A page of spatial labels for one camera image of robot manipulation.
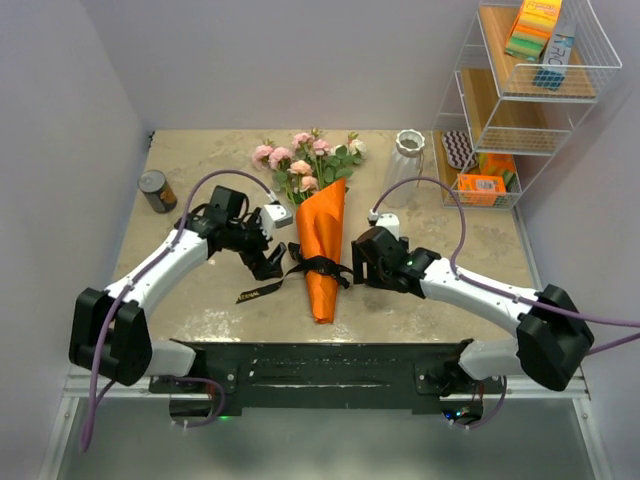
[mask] metal can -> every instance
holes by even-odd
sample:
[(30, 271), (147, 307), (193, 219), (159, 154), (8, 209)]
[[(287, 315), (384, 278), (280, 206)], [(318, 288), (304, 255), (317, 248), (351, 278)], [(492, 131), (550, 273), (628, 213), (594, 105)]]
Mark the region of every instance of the metal can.
[(171, 190), (167, 177), (158, 170), (149, 170), (140, 175), (138, 188), (157, 213), (170, 212), (178, 204), (178, 199)]

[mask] table surface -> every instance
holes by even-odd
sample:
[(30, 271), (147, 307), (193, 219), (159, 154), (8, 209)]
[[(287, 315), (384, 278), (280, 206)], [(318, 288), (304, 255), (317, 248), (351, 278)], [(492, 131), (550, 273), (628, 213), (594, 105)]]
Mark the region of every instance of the table surface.
[[(168, 214), (153, 212), (138, 192), (120, 253), (114, 279), (144, 260), (166, 238), (180, 217), (192, 186), (205, 174), (220, 168), (251, 173), (250, 157), (256, 145), (269, 138), (289, 146), (297, 131), (285, 130), (161, 130), (155, 133), (145, 166), (161, 170), (178, 197), (178, 207)], [(427, 135), (426, 175), (436, 170)], [(368, 228), (367, 212), (381, 193), (387, 162), (396, 132), (361, 131), (366, 161), (349, 180), (345, 207), (342, 263), (351, 265), (351, 240)], [(333, 145), (346, 141), (346, 131), (328, 131)], [(267, 184), (268, 172), (257, 172)], [(198, 192), (194, 204), (208, 201), (218, 183), (245, 192), (252, 208), (266, 203), (253, 182), (225, 176), (210, 180)], [(456, 209), (444, 208), (439, 188), (421, 182), (407, 207), (396, 209), (402, 235), (410, 247), (422, 246), (450, 256), (458, 243), (460, 221)], [(466, 211), (468, 234), (458, 264), (514, 285), (530, 286), (531, 277), (510, 212)], [(295, 226), (278, 230), (276, 241), (297, 241)], [(288, 257), (283, 267), (293, 262)], [(458, 342), (465, 338), (492, 340), (507, 334), (493, 324), (444, 303), (413, 295), (374, 290), (362, 285), (341, 290), (332, 325), (316, 325), (311, 317), (306, 284), (300, 274), (290, 275), (276, 293), (235, 305), (238, 294), (256, 282), (237, 254), (216, 253), (207, 264), (185, 277), (160, 303), (150, 323), (151, 336), (183, 341), (242, 342)]]

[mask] black mounting plate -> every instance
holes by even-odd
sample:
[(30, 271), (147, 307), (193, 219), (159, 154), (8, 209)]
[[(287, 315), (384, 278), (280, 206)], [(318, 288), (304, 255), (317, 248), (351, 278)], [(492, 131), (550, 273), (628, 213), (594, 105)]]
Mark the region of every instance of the black mounting plate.
[[(443, 410), (441, 389), (429, 382), (430, 366), (442, 364), (459, 344), (253, 344), (186, 343), (204, 361), (189, 376), (222, 384), (224, 415), (244, 408), (405, 409), (414, 414)], [(201, 385), (154, 378), (151, 393), (204, 393)], [(473, 386), (456, 393), (471, 394)], [(486, 393), (499, 393), (485, 382)], [(206, 415), (206, 400), (172, 400), (172, 413)]]

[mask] colorful box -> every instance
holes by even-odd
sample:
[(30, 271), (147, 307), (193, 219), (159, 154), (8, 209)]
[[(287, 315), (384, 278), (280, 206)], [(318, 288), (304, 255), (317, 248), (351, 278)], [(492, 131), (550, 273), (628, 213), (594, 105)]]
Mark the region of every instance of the colorful box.
[(538, 70), (534, 85), (554, 92), (560, 88), (567, 73), (577, 27), (571, 20), (558, 22), (542, 60), (545, 66)]
[(507, 36), (509, 55), (537, 62), (560, 18), (562, 0), (525, 0)]
[(466, 205), (479, 205), (492, 207), (500, 197), (504, 197), (507, 191), (504, 187), (502, 177), (489, 175), (458, 175), (458, 190), (460, 201)]
[(506, 153), (479, 153), (478, 166), (482, 175), (502, 177), (507, 191), (516, 179), (516, 164), (513, 155)]

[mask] white wire rack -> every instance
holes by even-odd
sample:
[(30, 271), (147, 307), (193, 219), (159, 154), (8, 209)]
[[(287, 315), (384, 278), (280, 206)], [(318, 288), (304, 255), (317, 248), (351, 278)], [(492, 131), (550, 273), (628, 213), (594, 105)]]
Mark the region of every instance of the white wire rack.
[(508, 30), (497, 25), (513, 24), (523, 0), (481, 2), (478, 10), (480, 27), (487, 46), (498, 94), (505, 99), (529, 101), (592, 102), (604, 92), (622, 68), (620, 57), (605, 34), (589, 0), (564, 0), (561, 18), (577, 23), (571, 64), (557, 90), (553, 82), (534, 79), (545, 65), (527, 63), (507, 55), (503, 50)]
[[(589, 0), (564, 0), (561, 17), (578, 24), (571, 64), (560, 86), (536, 81), (544, 65), (504, 53), (522, 1), (481, 1), (432, 126), (438, 175), (467, 207), (512, 208), (622, 68)], [(451, 105), (456, 98), (460, 102)], [(439, 146), (442, 133), (452, 130), (467, 133), (473, 147), (462, 171), (448, 166)], [(516, 158), (517, 181), (492, 205), (487, 199), (495, 193), (458, 190), (459, 173), (480, 173), (470, 168), (478, 153), (509, 153)], [(455, 205), (446, 191), (442, 196), (444, 205)]]

